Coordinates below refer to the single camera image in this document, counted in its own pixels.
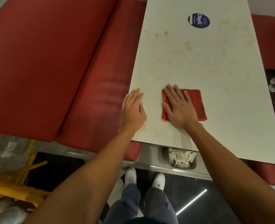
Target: shoe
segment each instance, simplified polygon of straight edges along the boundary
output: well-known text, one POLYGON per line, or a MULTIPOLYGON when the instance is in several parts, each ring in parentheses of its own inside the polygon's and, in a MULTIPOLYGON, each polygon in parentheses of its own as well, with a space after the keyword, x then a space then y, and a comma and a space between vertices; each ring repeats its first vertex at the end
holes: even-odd
POLYGON ((128 168, 125 174, 125 187, 131 183, 136 184, 135 168, 128 168))
POLYGON ((163 173, 158 173, 154 180, 153 180, 153 184, 152 187, 158 188, 163 190, 164 189, 164 185, 165 185, 165 176, 163 173))

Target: table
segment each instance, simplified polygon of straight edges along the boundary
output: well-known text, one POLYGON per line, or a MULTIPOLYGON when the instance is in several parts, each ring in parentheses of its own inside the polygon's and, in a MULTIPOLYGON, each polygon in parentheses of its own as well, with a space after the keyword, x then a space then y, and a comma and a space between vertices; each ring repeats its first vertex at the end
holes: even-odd
POLYGON ((133 140, 197 151, 161 120, 168 83, 201 91, 204 127, 237 157, 275 163, 275 117, 247 0, 147 3, 130 90, 144 92, 148 118, 133 140))

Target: folded red cloth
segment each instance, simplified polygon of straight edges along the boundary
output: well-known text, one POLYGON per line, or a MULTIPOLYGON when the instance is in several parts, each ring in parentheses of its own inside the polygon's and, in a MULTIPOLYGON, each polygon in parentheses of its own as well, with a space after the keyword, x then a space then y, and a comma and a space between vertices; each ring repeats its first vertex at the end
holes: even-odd
MULTIPOLYGON (((187 90, 187 89, 180 89, 180 92, 183 94, 184 90, 187 91, 187 93, 192 101, 192 104, 193 104, 195 111, 197 113, 197 119, 199 121, 207 120, 204 105, 202 102, 201 92, 199 90, 187 90)), ((170 102, 169 102, 164 90, 162 90, 162 96, 163 96, 163 101, 165 103, 167 103, 170 106, 170 108, 172 109, 172 106, 170 105, 170 102)), ((161 119, 163 119, 164 121, 169 121, 168 115, 166 114, 164 109, 162 109, 161 119)))

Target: pant leg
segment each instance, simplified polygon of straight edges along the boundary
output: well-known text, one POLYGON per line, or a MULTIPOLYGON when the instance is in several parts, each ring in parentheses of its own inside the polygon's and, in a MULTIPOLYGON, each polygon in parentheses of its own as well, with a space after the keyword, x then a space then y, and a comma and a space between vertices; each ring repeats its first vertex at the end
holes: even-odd
POLYGON ((145 196, 145 216, 166 224, 178 224, 177 215, 165 193, 152 186, 145 196))
POLYGON ((129 184, 122 192, 122 197, 109 209, 103 224, 122 224, 137 217, 140 191, 135 184, 129 184))

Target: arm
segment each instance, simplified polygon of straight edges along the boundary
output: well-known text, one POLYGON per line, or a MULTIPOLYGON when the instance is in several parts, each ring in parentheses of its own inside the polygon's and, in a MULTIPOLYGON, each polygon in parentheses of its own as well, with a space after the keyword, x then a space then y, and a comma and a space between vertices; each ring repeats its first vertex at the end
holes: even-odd
POLYGON ((218 189, 242 223, 275 223, 275 190, 212 137, 197 120, 188 93, 168 85, 170 107, 162 106, 171 123, 183 128, 198 147, 218 189))
POLYGON ((126 95, 117 136, 60 184, 24 224, 98 222, 117 180, 130 140, 147 119, 140 103, 142 97, 143 93, 139 94, 139 89, 126 95))

